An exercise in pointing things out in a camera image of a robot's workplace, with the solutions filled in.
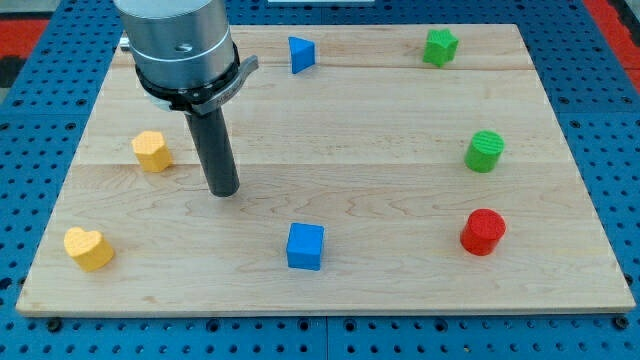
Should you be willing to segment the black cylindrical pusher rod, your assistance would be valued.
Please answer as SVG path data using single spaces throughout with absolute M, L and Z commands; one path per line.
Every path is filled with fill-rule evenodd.
M 209 191 L 229 197 L 239 189 L 239 177 L 221 109 L 205 115 L 186 114 Z

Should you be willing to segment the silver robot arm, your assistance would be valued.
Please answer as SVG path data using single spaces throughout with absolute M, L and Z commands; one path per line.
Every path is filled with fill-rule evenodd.
M 136 75 L 151 97 L 185 114 L 209 191 L 240 186 L 222 107 L 259 68 L 240 58 L 221 0 L 115 0 Z

